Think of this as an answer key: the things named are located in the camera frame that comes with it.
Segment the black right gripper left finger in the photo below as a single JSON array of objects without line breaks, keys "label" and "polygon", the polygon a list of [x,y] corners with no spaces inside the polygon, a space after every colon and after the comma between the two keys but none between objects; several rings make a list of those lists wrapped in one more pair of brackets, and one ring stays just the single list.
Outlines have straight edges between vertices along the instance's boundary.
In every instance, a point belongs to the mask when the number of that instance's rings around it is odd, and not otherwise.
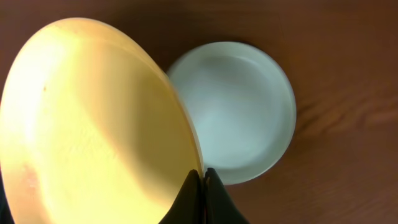
[{"label": "black right gripper left finger", "polygon": [[191,170],[170,210],[159,224],[202,224],[204,204],[201,178],[196,170]]}]

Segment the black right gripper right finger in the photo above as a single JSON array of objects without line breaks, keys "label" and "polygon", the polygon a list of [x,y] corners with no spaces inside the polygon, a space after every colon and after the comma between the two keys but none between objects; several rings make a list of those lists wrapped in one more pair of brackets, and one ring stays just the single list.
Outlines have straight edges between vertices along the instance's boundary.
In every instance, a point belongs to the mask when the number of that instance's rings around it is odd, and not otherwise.
[{"label": "black right gripper right finger", "polygon": [[249,224],[226,191],[214,168],[205,174],[205,206],[207,224]]}]

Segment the white plate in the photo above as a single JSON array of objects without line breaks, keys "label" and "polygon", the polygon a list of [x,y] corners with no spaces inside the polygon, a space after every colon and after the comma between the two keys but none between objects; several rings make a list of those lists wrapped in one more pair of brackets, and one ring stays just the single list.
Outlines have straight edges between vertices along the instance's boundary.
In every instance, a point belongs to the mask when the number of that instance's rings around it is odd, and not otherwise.
[{"label": "white plate", "polygon": [[197,134],[205,168],[226,185],[259,177],[286,152],[295,131],[293,89],[278,63],[242,42],[213,42],[167,71]]}]

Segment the yellow plate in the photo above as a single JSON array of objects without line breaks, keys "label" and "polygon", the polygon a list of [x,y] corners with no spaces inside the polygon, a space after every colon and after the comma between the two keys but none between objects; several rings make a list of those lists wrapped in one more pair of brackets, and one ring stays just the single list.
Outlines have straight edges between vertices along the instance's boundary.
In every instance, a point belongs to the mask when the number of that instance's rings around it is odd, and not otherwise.
[{"label": "yellow plate", "polygon": [[69,18],[17,54],[1,99],[1,173],[16,223],[158,223],[203,170],[169,78],[130,37]]}]

